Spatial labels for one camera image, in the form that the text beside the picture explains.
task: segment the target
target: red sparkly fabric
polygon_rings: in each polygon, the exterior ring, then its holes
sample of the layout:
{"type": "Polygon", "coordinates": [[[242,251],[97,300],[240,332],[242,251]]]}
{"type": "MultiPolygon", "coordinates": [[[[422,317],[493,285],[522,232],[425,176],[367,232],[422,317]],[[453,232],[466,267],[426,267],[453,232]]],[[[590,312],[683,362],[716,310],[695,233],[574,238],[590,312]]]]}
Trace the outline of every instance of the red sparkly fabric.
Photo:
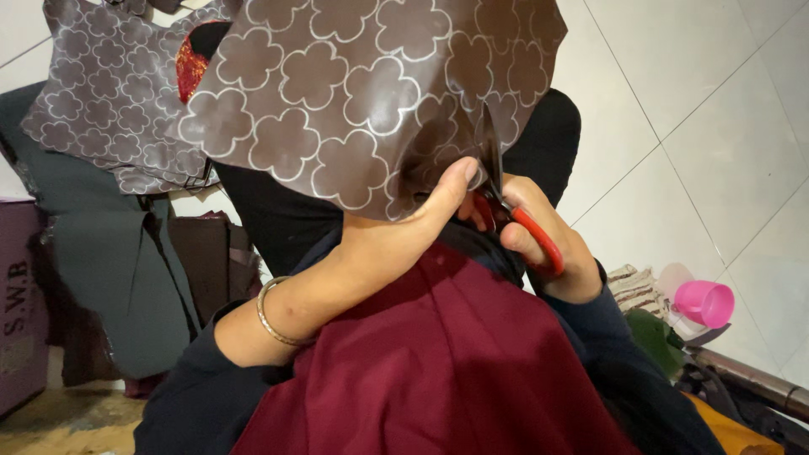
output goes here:
{"type": "Polygon", "coordinates": [[[177,87],[180,90],[180,101],[188,103],[188,99],[197,90],[202,75],[208,68],[208,59],[204,55],[195,53],[191,47],[190,35],[187,35],[177,51],[177,87]]]}

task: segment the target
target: scissors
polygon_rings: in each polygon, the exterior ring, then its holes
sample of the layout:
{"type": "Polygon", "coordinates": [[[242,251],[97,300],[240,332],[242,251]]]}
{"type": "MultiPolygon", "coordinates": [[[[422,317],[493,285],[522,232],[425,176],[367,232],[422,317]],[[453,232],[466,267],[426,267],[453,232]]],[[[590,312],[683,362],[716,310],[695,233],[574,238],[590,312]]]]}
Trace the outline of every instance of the scissors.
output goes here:
{"type": "Polygon", "coordinates": [[[484,139],[481,151],[481,161],[489,178],[475,190],[475,208],[483,216],[486,229],[498,235],[508,223],[519,223],[528,230],[536,243],[542,248],[550,265],[531,264],[525,256],[526,264],[540,274],[547,277],[557,277],[565,270],[565,263],[561,252],[553,240],[545,233],[539,224],[534,221],[525,210],[510,206],[502,197],[503,168],[500,155],[500,142],[494,130],[489,107],[483,105],[483,132],[484,139]]]}

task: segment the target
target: green fabric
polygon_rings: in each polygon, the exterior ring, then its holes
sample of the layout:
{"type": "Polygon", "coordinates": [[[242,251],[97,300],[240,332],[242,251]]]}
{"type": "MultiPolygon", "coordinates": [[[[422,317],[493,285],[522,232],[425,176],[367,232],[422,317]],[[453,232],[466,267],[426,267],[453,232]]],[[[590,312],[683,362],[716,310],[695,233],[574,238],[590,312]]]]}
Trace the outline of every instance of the green fabric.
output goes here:
{"type": "Polygon", "coordinates": [[[626,313],[626,322],[632,330],[635,343],[657,363],[667,377],[673,378],[685,365],[683,340],[662,319],[645,309],[626,313]]]}
{"type": "Polygon", "coordinates": [[[188,279],[168,241],[168,199],[120,194],[110,172],[40,150],[19,123],[41,88],[0,95],[0,135],[38,205],[52,216],[54,265],[78,304],[101,317],[122,373],[164,372],[201,331],[188,279]]]}

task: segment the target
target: leg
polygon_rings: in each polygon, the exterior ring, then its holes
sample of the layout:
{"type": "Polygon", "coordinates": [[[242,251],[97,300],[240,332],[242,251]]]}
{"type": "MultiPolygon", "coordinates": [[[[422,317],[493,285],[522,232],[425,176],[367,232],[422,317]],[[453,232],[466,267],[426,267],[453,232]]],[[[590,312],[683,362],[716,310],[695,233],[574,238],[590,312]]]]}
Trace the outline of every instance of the leg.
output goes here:
{"type": "Polygon", "coordinates": [[[573,171],[581,130],[582,118],[573,101],[550,89],[517,143],[503,154],[503,170],[530,177],[556,207],[573,171]]]}
{"type": "Polygon", "coordinates": [[[214,167],[273,276],[289,274],[318,240],[342,224],[343,212],[331,202],[296,193],[267,172],[214,167]]]}

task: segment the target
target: white tile floor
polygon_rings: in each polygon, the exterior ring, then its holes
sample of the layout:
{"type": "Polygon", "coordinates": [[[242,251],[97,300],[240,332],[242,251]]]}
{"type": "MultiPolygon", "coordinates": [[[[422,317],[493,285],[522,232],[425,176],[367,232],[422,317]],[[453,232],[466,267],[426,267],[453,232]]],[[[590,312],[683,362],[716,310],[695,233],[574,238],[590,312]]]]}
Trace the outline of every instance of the white tile floor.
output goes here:
{"type": "MultiPolygon", "coordinates": [[[[583,123],[562,217],[607,268],[680,262],[731,286],[710,346],[809,387],[809,3],[557,1],[553,86],[583,123]]],[[[39,2],[0,8],[0,91],[44,79],[39,2]]],[[[0,195],[19,190],[4,170],[0,195]]],[[[234,213],[216,189],[172,197],[234,213]]]]}

